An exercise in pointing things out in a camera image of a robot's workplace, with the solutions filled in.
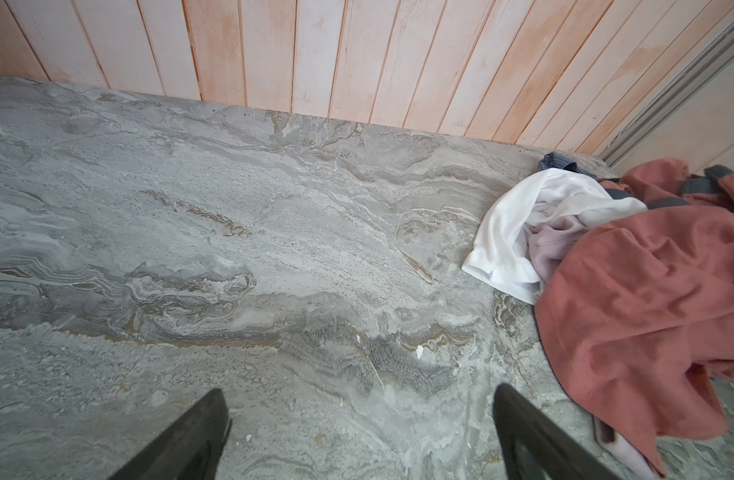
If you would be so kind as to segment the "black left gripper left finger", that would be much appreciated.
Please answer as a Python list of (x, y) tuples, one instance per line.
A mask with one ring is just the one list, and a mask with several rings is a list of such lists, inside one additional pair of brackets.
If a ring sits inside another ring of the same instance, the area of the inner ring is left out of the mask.
[(214, 388), (111, 477), (214, 479), (231, 427), (224, 393)]

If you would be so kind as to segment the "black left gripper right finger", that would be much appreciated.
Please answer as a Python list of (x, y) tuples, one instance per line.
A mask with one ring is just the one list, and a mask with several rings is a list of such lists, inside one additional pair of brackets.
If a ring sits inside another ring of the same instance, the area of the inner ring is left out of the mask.
[(492, 412), (509, 479), (617, 477), (511, 385), (498, 385)]

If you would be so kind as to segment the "blue checkered shirt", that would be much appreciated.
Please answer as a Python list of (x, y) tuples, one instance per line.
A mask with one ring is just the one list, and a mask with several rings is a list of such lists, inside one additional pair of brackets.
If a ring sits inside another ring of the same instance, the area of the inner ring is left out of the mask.
[(595, 175), (587, 170), (581, 168), (578, 163), (572, 158), (561, 154), (556, 151), (547, 153), (539, 162), (537, 169), (539, 171), (558, 169), (586, 175), (591, 178), (595, 178)]

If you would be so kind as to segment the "red cloth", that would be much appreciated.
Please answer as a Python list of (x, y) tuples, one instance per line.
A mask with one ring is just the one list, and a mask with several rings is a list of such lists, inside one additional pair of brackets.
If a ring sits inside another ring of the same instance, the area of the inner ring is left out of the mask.
[(664, 475), (658, 438), (728, 428), (712, 380), (734, 379), (734, 172), (663, 158), (605, 189), (645, 210), (579, 239), (536, 323), (567, 395)]

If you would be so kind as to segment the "white cloth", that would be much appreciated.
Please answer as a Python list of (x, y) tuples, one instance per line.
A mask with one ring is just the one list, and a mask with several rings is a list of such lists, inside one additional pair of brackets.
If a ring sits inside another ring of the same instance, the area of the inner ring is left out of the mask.
[(557, 168), (542, 170), (493, 204), (462, 270), (533, 305), (584, 234), (646, 210), (645, 203), (627, 194), (611, 196), (587, 175)]

